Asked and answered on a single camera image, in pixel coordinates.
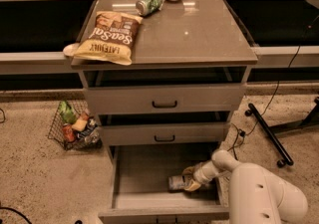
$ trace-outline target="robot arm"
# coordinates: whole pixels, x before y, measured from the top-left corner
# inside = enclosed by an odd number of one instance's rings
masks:
[[[187,168],[184,190],[193,191],[225,172],[231,172],[231,224],[298,223],[306,215],[307,199],[299,188],[259,165],[235,160],[226,150],[217,150],[211,160]]]

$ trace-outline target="black basket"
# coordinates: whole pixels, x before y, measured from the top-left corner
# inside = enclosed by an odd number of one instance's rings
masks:
[[[84,100],[72,100],[68,103],[73,107],[74,111],[80,115],[80,113],[88,107],[87,103]],[[63,136],[64,122],[59,114],[59,107],[57,107],[56,113],[54,115],[50,131],[48,134],[49,139],[53,139],[58,142],[65,150],[70,149],[88,149],[88,148],[101,148],[102,142],[99,139],[95,143],[85,143],[83,140],[75,140],[74,142],[67,142]]]

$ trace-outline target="concrete floor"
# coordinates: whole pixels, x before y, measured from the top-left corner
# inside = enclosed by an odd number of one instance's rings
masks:
[[[249,86],[232,123],[249,132],[255,124],[246,117],[248,103],[262,112],[274,85]],[[319,85],[281,85],[264,118],[269,125],[305,118],[314,107]],[[98,213],[107,210],[112,165],[104,148],[89,152],[65,151],[47,138],[60,100],[82,100],[82,91],[1,92],[0,108],[6,121],[0,124],[0,202],[24,213],[34,224],[100,224]],[[236,136],[230,128],[222,148],[229,149]],[[295,164],[277,168],[279,154],[258,125],[237,149],[240,161],[264,166],[298,186],[307,196],[309,211],[298,224],[319,219],[318,126],[279,136]],[[227,184],[221,178],[224,198]],[[26,223],[14,213],[0,210],[5,224]]]

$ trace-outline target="gray cabinet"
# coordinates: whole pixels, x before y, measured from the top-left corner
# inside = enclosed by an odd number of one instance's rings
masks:
[[[135,2],[99,0],[96,11]],[[175,25],[181,29],[174,33]],[[87,31],[93,27],[94,18]],[[185,30],[193,39],[180,36]],[[143,20],[132,59],[130,66],[72,61],[114,165],[110,210],[101,220],[227,219],[218,180],[171,193],[167,179],[208,160],[225,140],[256,56],[222,0],[182,0]]]

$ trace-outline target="silver can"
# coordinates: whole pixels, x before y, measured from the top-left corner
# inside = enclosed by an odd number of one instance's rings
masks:
[[[163,0],[139,0],[136,3],[136,8],[141,16],[147,16],[160,9],[162,2]]]

